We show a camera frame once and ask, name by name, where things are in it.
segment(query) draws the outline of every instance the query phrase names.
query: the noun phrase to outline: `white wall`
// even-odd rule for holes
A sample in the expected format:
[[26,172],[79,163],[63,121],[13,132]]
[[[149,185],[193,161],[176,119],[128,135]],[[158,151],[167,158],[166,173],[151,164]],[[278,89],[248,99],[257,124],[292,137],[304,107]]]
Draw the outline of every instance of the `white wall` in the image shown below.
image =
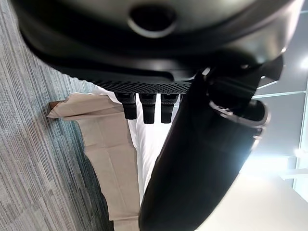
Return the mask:
[[199,231],[307,231],[308,203],[281,178],[241,175]]

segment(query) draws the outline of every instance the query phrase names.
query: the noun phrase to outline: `gray carpet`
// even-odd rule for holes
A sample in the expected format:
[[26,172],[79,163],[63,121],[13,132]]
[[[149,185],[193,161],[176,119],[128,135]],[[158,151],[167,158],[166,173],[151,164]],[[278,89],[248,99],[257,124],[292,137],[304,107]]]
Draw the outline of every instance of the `gray carpet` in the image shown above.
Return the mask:
[[113,229],[78,127],[46,118],[48,102],[92,88],[35,58],[0,0],[0,231]]

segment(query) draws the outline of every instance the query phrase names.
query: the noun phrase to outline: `circular hole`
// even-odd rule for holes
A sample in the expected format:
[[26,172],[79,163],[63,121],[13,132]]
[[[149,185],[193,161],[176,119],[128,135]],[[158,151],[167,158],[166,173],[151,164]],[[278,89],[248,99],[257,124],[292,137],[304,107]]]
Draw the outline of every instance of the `circular hole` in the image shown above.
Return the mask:
[[175,28],[175,12],[166,6],[142,5],[130,12],[128,25],[137,34],[148,38],[161,38]]

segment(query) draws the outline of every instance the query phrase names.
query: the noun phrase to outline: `brown paper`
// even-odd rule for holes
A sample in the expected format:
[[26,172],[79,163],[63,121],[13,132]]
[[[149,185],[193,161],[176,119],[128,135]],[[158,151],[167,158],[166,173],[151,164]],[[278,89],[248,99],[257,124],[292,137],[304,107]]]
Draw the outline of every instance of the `brown paper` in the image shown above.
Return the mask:
[[140,199],[136,149],[122,105],[107,95],[75,93],[57,104],[50,118],[78,122],[115,231],[138,231]]

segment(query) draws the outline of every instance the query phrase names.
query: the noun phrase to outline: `ventilation grille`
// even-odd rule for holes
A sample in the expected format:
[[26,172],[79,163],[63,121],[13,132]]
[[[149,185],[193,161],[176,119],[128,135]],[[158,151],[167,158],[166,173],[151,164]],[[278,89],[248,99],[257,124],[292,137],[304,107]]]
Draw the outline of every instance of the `ventilation grille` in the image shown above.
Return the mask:
[[148,93],[148,94],[186,94],[191,83],[174,82],[170,84],[134,83],[120,81],[92,81],[94,84],[109,91],[122,93]]

